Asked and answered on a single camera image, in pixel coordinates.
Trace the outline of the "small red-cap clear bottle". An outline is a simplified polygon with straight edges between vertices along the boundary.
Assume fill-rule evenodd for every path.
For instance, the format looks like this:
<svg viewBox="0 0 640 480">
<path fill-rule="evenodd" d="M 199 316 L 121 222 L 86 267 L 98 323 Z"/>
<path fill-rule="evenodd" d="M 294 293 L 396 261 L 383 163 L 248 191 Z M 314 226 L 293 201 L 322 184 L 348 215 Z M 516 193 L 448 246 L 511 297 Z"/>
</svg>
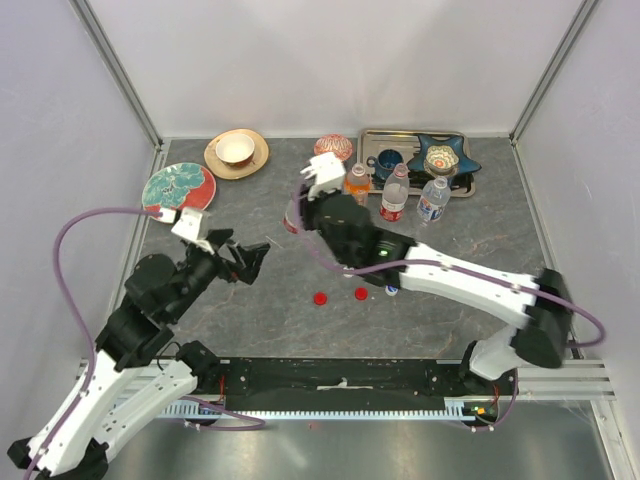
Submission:
<svg viewBox="0 0 640 480">
<path fill-rule="evenodd" d="M 299 220 L 298 204 L 295 200 L 290 200 L 287 204 L 282 223 L 289 233 L 298 234 Z"/>
</svg>

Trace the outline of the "red bottle cap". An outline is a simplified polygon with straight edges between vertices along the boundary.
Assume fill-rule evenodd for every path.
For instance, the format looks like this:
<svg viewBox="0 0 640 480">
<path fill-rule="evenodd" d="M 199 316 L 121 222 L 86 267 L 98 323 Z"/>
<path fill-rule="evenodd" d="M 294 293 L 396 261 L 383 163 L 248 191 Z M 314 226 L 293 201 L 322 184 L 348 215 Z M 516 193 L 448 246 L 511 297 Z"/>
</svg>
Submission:
<svg viewBox="0 0 640 480">
<path fill-rule="evenodd" d="M 328 296 L 324 292 L 316 292 L 313 296 L 313 301 L 315 305 L 325 305 L 328 301 Z"/>
<path fill-rule="evenodd" d="M 360 300 L 360 301 L 366 300 L 368 297 L 368 291 L 364 287 L 358 287 L 354 292 L 354 296 L 357 300 Z"/>
</svg>

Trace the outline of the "orange juice bottle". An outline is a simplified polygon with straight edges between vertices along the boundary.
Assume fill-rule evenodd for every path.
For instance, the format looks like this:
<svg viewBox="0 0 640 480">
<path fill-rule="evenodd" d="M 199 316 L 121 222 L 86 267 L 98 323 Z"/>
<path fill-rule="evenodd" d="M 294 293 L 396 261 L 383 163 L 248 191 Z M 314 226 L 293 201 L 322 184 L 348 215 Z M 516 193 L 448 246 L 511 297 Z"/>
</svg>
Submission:
<svg viewBox="0 0 640 480">
<path fill-rule="evenodd" d="M 355 201 L 365 206 L 371 189 L 371 179 L 362 164 L 356 163 L 347 173 L 344 182 L 344 192 L 351 195 Z"/>
</svg>

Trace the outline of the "tall red-cap clear bottle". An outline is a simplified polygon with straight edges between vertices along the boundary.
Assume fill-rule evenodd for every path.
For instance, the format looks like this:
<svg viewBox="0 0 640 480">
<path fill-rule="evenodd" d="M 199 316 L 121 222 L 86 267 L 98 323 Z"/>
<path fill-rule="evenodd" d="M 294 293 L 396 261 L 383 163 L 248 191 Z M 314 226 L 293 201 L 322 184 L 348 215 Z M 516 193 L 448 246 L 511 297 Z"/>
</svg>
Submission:
<svg viewBox="0 0 640 480">
<path fill-rule="evenodd" d="M 380 215 L 384 220 L 396 222 L 402 217 L 409 196 L 409 187 L 409 169 L 404 163 L 399 163 L 394 167 L 383 188 Z"/>
</svg>

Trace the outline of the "clear Pocari Sweat bottle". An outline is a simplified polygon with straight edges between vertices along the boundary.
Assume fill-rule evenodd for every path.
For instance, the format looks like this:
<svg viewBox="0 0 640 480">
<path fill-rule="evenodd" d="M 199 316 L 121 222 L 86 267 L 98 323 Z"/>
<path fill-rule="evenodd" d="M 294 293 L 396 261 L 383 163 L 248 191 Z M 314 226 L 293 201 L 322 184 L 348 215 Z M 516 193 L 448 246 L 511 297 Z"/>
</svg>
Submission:
<svg viewBox="0 0 640 480">
<path fill-rule="evenodd" d="M 417 214 L 426 224 L 440 219 L 451 197 L 451 189 L 446 177 L 438 176 L 423 188 L 417 204 Z"/>
</svg>

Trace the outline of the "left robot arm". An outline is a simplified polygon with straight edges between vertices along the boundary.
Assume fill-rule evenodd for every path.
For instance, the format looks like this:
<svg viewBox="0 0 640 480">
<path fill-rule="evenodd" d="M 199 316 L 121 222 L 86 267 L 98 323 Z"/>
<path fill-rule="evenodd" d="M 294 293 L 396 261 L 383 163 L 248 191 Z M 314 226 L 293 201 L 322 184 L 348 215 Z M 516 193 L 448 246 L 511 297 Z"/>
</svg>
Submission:
<svg viewBox="0 0 640 480">
<path fill-rule="evenodd" d="M 117 401 L 172 341 L 172 325 L 211 282 L 255 281 L 270 246 L 242 247 L 232 235 L 230 229 L 211 230 L 187 242 L 179 263 L 164 254 L 137 263 L 120 306 L 96 338 L 93 365 L 38 434 L 9 447 L 17 468 L 40 479 L 101 479 L 122 448 L 169 404 L 219 386 L 219 358 L 193 341 L 141 390 Z"/>
</svg>

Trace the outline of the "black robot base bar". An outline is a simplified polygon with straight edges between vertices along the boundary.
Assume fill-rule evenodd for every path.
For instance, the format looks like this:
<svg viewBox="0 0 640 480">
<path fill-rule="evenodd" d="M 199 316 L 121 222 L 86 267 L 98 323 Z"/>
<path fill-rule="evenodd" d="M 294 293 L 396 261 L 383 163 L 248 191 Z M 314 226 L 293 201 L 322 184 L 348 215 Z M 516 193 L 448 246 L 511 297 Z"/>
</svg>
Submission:
<svg viewBox="0 0 640 480">
<path fill-rule="evenodd" d="M 432 407 L 446 398 L 506 397 L 514 380 L 513 370 L 491 381 L 457 361 L 231 357 L 195 392 L 232 407 Z"/>
</svg>

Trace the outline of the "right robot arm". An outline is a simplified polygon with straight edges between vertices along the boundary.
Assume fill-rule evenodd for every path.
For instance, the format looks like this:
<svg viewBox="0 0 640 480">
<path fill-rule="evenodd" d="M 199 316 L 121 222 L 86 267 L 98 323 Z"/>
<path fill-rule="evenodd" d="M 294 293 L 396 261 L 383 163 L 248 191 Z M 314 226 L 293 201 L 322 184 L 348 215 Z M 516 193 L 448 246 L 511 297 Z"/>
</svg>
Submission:
<svg viewBox="0 0 640 480">
<path fill-rule="evenodd" d="M 445 255 L 415 239 L 376 226 L 368 209 L 338 192 L 294 200 L 294 217 L 315 231 L 333 258 L 329 266 L 366 282 L 439 295 L 504 322 L 491 337 L 472 342 L 458 368 L 467 392 L 483 392 L 503 374 L 524 365 L 559 369 L 572 314 L 562 275 L 536 276 L 494 270 Z"/>
</svg>

